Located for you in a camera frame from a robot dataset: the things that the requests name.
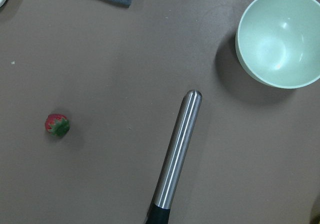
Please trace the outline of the mint green bowl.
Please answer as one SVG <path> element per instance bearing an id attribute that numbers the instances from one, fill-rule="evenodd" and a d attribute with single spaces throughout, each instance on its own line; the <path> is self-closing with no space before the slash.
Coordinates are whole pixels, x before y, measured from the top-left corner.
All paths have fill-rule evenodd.
<path id="1" fill-rule="evenodd" d="M 267 86 L 297 89 L 320 78 L 317 0 L 254 0 L 235 35 L 243 69 Z"/>

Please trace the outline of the steel muddler black tip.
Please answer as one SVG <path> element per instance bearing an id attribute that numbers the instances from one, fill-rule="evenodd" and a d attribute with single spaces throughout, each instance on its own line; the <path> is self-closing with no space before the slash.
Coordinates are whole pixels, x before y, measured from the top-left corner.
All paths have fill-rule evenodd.
<path id="1" fill-rule="evenodd" d="M 182 99 L 146 223 L 169 222 L 170 209 L 201 102 L 202 94 L 198 90 L 189 90 Z"/>

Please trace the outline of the red strawberry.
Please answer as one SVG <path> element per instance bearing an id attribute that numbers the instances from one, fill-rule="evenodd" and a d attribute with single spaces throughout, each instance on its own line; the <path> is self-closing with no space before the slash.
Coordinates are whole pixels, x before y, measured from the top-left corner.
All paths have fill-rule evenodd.
<path id="1" fill-rule="evenodd" d="M 62 114 L 50 114 L 44 124 L 46 131 L 57 137 L 63 137 L 70 130 L 69 119 Z"/>

